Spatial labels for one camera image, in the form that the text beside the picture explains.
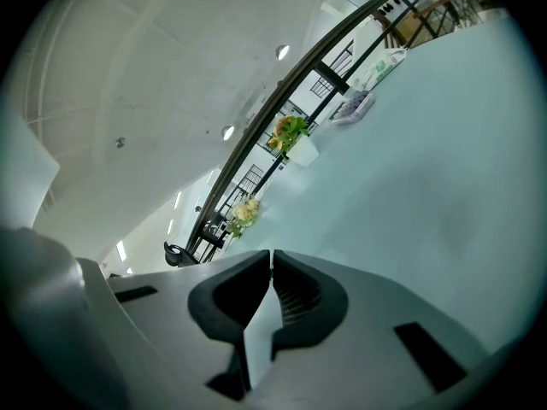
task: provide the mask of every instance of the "plant pot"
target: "plant pot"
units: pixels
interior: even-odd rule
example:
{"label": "plant pot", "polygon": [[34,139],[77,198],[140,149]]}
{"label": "plant pot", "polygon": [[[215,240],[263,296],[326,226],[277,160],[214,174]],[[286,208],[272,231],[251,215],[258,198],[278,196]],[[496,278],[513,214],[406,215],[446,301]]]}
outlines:
{"label": "plant pot", "polygon": [[287,152],[287,157],[302,167],[309,166],[318,155],[314,142],[304,134],[298,137],[297,143]]}

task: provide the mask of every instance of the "chair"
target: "chair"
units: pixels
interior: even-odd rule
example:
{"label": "chair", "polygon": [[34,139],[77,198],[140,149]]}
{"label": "chair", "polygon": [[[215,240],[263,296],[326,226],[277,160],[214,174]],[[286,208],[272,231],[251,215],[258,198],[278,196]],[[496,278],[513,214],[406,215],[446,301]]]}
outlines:
{"label": "chair", "polygon": [[170,266],[188,267],[199,264],[199,261],[189,254],[186,249],[183,249],[176,244],[168,244],[168,242],[164,242],[163,248],[165,250],[165,261]]}

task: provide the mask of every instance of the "potted plant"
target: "potted plant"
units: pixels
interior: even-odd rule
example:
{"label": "potted plant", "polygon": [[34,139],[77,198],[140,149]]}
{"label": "potted plant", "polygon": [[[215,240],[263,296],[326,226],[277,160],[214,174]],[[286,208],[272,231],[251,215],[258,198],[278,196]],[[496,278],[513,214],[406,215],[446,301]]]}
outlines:
{"label": "potted plant", "polygon": [[307,167],[317,158],[319,152],[309,139],[308,123],[302,117],[287,115],[273,129],[273,137],[268,141],[271,149],[279,149],[281,153],[299,164]]}
{"label": "potted plant", "polygon": [[259,204],[255,197],[251,195],[233,207],[233,217],[226,230],[232,233],[234,238],[241,237],[244,229],[255,223],[258,217]]}

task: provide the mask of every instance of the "ceiling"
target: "ceiling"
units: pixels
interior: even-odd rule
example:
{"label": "ceiling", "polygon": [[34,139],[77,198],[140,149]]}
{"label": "ceiling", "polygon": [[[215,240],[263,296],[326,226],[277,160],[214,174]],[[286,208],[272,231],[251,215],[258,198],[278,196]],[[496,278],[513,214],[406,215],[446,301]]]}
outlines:
{"label": "ceiling", "polygon": [[[4,87],[61,166],[35,229],[103,258],[227,159],[247,110],[309,47],[321,3],[51,0]],[[279,44],[291,46],[283,61]]]}

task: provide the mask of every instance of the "metal railing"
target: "metal railing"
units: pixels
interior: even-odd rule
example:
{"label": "metal railing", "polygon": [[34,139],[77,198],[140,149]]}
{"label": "metal railing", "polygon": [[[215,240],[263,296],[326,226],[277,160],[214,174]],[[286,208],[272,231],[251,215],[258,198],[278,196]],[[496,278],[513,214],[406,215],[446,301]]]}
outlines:
{"label": "metal railing", "polygon": [[[214,216],[209,218],[205,225],[200,238],[197,241],[196,248],[192,254],[200,263],[211,261],[218,248],[222,248],[224,244],[224,236],[226,228],[232,219],[232,209],[238,203],[249,197],[256,186],[260,183],[264,172],[256,165],[252,165],[249,171],[235,185],[221,207],[215,211]],[[203,250],[199,252],[197,249],[206,243]]]}
{"label": "metal railing", "polygon": [[[203,205],[201,213],[197,217],[196,224],[194,225],[191,235],[188,239],[186,248],[190,253],[194,253],[196,250],[197,242],[201,237],[205,226],[210,222],[211,217],[215,212],[215,207],[221,199],[227,186],[232,181],[245,158],[252,150],[255,143],[260,136],[268,128],[270,122],[275,117],[276,113],[282,108],[296,88],[303,82],[303,80],[312,72],[316,71],[321,77],[327,80],[335,89],[325,96],[323,101],[317,107],[317,109],[309,116],[309,122],[312,123],[321,113],[321,111],[328,105],[328,103],[334,98],[337,92],[344,93],[349,88],[347,80],[351,75],[364,63],[364,61],[370,56],[373,50],[390,35],[397,23],[399,23],[409,11],[414,11],[416,14],[418,10],[415,5],[420,0],[414,0],[405,3],[407,8],[379,35],[379,37],[371,44],[371,46],[365,51],[359,58],[353,61],[351,68],[345,72],[344,76],[339,76],[333,71],[322,59],[326,54],[331,51],[343,38],[352,32],[363,20],[372,15],[382,5],[386,4],[389,0],[370,0],[363,4],[359,9],[348,15],[345,19],[340,21],[327,35],[325,35],[300,62],[285,76],[285,78],[278,85],[277,89],[273,92],[270,98],[262,105],[261,110],[256,115],[255,119],[249,124],[244,135],[239,140],[233,152],[230,154],[224,168],[213,185],[207,200]],[[418,17],[421,25],[424,25],[428,31],[432,32],[432,28],[423,17]],[[275,160],[273,165],[262,177],[260,183],[256,186],[255,192],[266,183],[272,173],[278,168],[282,162],[283,156],[280,155]]]}
{"label": "metal railing", "polygon": [[[348,71],[351,60],[353,59],[353,40],[342,50],[342,52],[336,56],[330,68],[338,75],[344,76],[345,72]],[[319,78],[317,82],[314,83],[314,86],[311,87],[310,91],[313,92],[317,97],[323,98],[327,93],[331,92],[334,87],[326,80],[325,78]]]}

